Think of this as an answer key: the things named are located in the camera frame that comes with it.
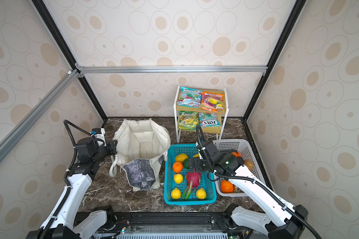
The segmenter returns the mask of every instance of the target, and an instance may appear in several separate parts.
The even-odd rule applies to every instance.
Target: white shelf
[[[224,109],[220,112],[212,112],[212,111],[206,111],[204,109],[201,108],[191,108],[191,107],[186,107],[186,106],[177,106],[177,101],[178,98],[180,96],[180,89],[181,86],[178,86],[177,88],[177,93],[176,93],[176,98],[174,100],[174,104],[173,104],[173,108],[174,108],[174,121],[176,123],[176,134],[177,134],[177,143],[180,142],[180,137],[181,137],[181,131],[194,131],[195,130],[180,130],[178,128],[179,122],[179,111],[191,111],[191,112],[204,112],[204,113],[216,113],[218,116],[218,121],[221,123],[222,122],[222,114],[225,115],[224,117],[224,121],[222,123],[222,126],[217,126],[217,127],[207,127],[207,128],[203,128],[202,131],[204,133],[215,133],[216,134],[216,139],[221,139],[222,138],[222,134],[224,132],[224,128],[225,128],[225,124],[226,124],[226,118],[227,118],[227,114],[229,113],[229,101],[227,100],[227,92],[226,92],[226,88],[223,91],[216,91],[216,90],[210,90],[210,89],[200,89],[200,90],[205,90],[208,92],[212,92],[212,93],[218,93],[218,94],[224,94],[225,97],[223,99],[223,103],[224,103]]]

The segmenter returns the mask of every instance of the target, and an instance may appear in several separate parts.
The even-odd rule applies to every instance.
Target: dragon fruit
[[[186,189],[182,194],[182,198],[188,199],[190,197],[190,194],[192,193],[192,190],[194,191],[198,188],[199,183],[201,182],[201,175],[200,172],[193,172],[190,171],[186,174]]]

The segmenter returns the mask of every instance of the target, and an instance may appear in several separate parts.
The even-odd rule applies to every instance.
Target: gray fabric patch
[[[162,161],[165,159],[165,157],[163,155],[161,155],[161,157],[158,159],[158,162],[160,163],[160,165],[162,164]]]
[[[139,187],[141,190],[152,189],[152,185],[155,183],[156,178],[154,170],[150,166],[149,159],[136,158],[122,168],[126,171],[130,185]]]

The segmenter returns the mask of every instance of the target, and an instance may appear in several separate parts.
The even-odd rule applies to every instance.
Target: blue plastic basket
[[[173,172],[172,167],[173,163],[175,162],[176,156],[180,155],[182,153],[187,154],[189,157],[192,157],[193,155],[196,155],[198,153],[198,150],[196,149],[196,144],[189,143],[189,144],[177,144],[177,145],[171,145],[168,150],[168,160],[165,164],[165,202],[167,204],[172,205],[202,205],[202,204],[208,204],[208,203],[214,203],[217,200],[217,192],[215,190],[215,183],[210,181],[207,178],[207,174],[210,175],[211,179],[214,179],[214,176],[212,173],[209,172],[203,172],[201,177],[201,182],[198,186],[198,189],[204,188],[206,191],[206,198],[201,200],[198,199],[196,196],[196,192],[193,192],[188,199],[172,199],[171,193],[172,190],[177,187],[181,194],[186,189],[186,174],[189,170],[182,169],[180,174],[183,176],[183,181],[180,184],[176,184],[174,182],[173,176],[175,172]]]

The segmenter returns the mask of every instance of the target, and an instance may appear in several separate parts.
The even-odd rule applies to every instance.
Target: potato
[[[244,165],[251,171],[254,167],[254,164],[251,160],[244,160]]]

